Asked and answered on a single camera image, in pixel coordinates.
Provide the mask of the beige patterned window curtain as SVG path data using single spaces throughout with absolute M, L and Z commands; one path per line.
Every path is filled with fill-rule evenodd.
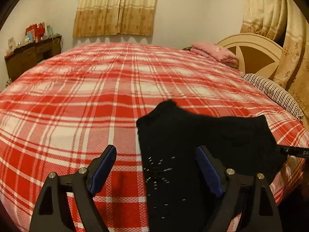
M 137 35 L 151 37 L 157 0 L 80 0 L 73 37 Z

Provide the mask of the beige side curtain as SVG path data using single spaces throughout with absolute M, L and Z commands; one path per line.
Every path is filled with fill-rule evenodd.
M 246 0 L 240 31 L 277 42 L 284 38 L 275 83 L 308 114 L 308 22 L 293 0 Z

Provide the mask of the striped pillow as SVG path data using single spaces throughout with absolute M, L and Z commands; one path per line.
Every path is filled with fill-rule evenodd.
M 292 114 L 296 119 L 301 122 L 303 121 L 304 114 L 297 101 L 284 88 L 272 80 L 263 78 L 254 73 L 242 74 L 241 78 L 271 98 L 275 103 Z

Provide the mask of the red plaid bed sheet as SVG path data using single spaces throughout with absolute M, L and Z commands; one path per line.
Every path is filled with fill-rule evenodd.
M 227 165 L 267 156 L 279 203 L 302 177 L 303 159 L 279 160 L 244 138 L 238 120 L 267 121 L 278 144 L 308 145 L 308 131 L 227 65 L 195 53 L 133 43 L 81 46 L 26 71 L 1 93 L 1 202 L 21 231 L 48 173 L 75 172 L 107 145 L 117 159 L 94 201 L 111 231 L 150 231 L 146 150 L 155 167 L 211 141 Z

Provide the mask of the cream wooden headboard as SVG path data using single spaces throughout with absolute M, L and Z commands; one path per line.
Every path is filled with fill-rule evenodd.
M 217 43 L 233 52 L 239 59 L 239 71 L 274 79 L 283 48 L 261 35 L 241 33 Z

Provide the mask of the red gift bag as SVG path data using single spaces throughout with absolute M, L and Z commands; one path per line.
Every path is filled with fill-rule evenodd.
M 47 35 L 46 23 L 30 25 L 28 28 L 26 28 L 25 35 L 32 42 L 40 42 L 42 37 Z

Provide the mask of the dark wooden desk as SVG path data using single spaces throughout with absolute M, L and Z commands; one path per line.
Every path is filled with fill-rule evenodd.
M 8 78 L 15 81 L 39 62 L 59 55 L 61 50 L 62 36 L 59 34 L 38 43 L 30 43 L 15 49 L 4 57 Z

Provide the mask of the black pants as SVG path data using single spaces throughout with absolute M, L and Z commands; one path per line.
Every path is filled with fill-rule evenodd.
M 237 173 L 264 174 L 271 183 L 287 157 L 265 116 L 198 115 L 168 100 L 136 122 L 151 231 L 205 231 L 222 199 L 208 187 L 196 150 Z

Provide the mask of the pink folded blanket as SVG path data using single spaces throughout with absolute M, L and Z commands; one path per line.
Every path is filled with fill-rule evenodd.
M 193 43 L 191 52 L 202 55 L 211 61 L 221 62 L 231 68 L 239 68 L 239 58 L 228 49 L 214 43 Z

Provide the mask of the white greeting card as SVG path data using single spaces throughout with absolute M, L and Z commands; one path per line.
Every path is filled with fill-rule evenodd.
M 13 37 L 11 37 L 10 39 L 8 39 L 8 50 L 7 53 L 11 53 L 15 50 L 16 48 L 16 42 L 14 40 Z

